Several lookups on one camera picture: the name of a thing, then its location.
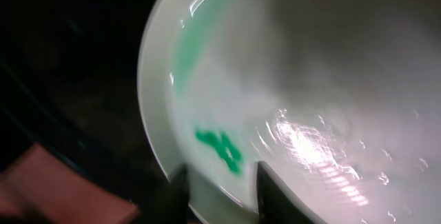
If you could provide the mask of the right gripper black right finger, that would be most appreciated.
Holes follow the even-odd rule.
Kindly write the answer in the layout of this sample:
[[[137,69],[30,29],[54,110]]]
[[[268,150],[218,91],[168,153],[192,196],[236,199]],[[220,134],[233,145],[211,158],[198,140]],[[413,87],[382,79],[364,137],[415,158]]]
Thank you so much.
[[[259,161],[256,165],[256,200],[260,224],[324,223],[319,215],[309,209],[264,161]]]

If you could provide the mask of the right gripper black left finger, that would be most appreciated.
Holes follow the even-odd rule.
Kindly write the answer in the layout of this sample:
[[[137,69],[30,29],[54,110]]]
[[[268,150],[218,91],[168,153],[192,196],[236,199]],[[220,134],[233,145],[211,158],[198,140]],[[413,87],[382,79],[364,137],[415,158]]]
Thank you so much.
[[[184,224],[187,222],[189,179],[187,166],[180,165],[170,182],[161,186],[141,207],[135,224]]]

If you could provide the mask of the pale green plate bottom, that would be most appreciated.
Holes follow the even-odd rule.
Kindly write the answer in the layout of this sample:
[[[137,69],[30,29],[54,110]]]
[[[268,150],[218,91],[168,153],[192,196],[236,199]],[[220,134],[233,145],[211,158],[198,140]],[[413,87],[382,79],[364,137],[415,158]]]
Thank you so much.
[[[258,162],[316,223],[440,222],[440,0],[157,0],[140,112],[204,223],[256,223]]]

